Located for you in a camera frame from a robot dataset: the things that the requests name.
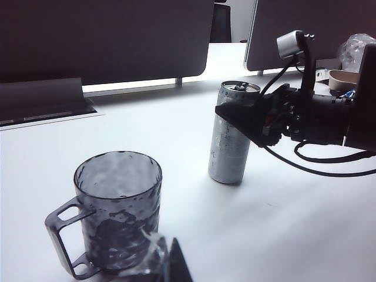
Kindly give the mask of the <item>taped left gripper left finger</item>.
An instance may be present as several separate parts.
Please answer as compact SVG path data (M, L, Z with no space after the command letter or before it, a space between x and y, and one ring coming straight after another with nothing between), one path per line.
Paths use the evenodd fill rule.
M122 271L122 278L125 281L160 281L169 256L165 236L155 232L142 233L147 242L146 254L140 263Z

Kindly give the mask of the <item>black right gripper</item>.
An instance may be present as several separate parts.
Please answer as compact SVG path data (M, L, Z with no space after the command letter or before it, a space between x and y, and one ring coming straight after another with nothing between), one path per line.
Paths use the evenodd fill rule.
M215 107L215 113L258 147L274 146L282 136L302 142L304 118L299 97L300 90L285 83L252 104L223 103Z

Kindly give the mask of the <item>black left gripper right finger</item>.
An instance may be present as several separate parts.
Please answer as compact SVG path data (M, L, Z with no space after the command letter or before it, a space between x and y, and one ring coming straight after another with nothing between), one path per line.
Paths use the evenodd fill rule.
M167 261L163 265L163 281L193 282L177 238L173 238Z

